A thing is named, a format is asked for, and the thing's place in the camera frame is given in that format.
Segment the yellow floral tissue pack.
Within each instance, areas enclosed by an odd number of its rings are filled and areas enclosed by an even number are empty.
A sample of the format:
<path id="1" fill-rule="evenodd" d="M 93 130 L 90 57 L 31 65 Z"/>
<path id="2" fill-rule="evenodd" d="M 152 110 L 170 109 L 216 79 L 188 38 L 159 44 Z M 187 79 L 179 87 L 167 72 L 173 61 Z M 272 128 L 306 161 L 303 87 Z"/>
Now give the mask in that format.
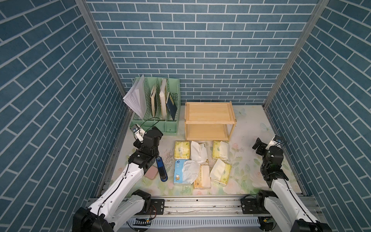
<path id="1" fill-rule="evenodd" d="M 190 159 L 190 142 L 189 141 L 176 141 L 174 147 L 174 158 L 179 159 Z"/>

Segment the yellow white tissue pack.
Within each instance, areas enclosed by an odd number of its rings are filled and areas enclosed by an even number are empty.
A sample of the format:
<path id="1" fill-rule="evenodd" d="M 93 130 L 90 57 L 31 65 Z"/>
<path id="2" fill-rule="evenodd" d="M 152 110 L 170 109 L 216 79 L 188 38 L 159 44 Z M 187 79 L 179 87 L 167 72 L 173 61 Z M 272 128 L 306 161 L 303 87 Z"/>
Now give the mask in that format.
<path id="1" fill-rule="evenodd" d="M 232 166 L 230 164 L 218 159 L 210 172 L 210 178 L 212 181 L 225 187 L 228 184 L 231 169 Z"/>
<path id="2" fill-rule="evenodd" d="M 224 141 L 213 141 L 212 158 L 220 160 L 229 159 L 229 144 Z"/>

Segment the blue cartoon tissue pack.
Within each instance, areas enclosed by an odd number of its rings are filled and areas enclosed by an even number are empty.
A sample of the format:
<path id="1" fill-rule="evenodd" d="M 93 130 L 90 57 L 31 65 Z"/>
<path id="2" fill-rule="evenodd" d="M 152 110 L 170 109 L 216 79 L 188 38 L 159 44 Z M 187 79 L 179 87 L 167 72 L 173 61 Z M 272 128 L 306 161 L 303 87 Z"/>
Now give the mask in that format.
<path id="1" fill-rule="evenodd" d="M 198 178 L 200 164 L 190 159 L 177 159 L 174 169 L 175 185 L 190 185 Z"/>

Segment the orange beige tissue pack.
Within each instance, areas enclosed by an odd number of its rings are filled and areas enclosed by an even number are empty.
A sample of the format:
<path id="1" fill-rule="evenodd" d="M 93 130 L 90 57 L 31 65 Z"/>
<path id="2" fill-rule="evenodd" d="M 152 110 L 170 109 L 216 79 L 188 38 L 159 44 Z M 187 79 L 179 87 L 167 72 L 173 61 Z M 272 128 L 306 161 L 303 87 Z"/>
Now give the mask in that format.
<path id="1" fill-rule="evenodd" d="M 209 189 L 211 187 L 210 167 L 201 165 L 199 175 L 193 183 L 194 189 Z"/>

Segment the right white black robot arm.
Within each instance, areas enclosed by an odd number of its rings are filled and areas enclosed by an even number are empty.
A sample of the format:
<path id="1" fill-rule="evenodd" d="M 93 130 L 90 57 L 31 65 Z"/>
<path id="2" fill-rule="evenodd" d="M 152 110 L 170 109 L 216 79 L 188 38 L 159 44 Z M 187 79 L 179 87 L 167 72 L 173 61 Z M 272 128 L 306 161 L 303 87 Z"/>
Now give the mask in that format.
<path id="1" fill-rule="evenodd" d="M 331 232 L 304 205 L 282 170 L 284 138 L 275 135 L 268 143 L 256 139 L 252 149 L 262 157 L 260 172 L 270 191 L 257 194 L 258 207 L 268 211 L 283 232 Z"/>

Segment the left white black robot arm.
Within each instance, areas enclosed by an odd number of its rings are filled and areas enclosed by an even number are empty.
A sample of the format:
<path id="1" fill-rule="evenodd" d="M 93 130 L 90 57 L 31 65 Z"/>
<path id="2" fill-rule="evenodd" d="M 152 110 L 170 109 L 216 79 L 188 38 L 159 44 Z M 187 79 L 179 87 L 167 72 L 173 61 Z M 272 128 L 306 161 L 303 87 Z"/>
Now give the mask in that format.
<path id="1" fill-rule="evenodd" d="M 73 216 L 74 232 L 116 232 L 131 217 L 150 209 L 151 194 L 135 191 L 125 201 L 128 192 L 140 181 L 159 157 L 158 146 L 163 133 L 155 126 L 146 131 L 143 139 L 136 139 L 136 151 L 129 157 L 122 174 L 108 190 L 86 208 L 79 208 Z"/>

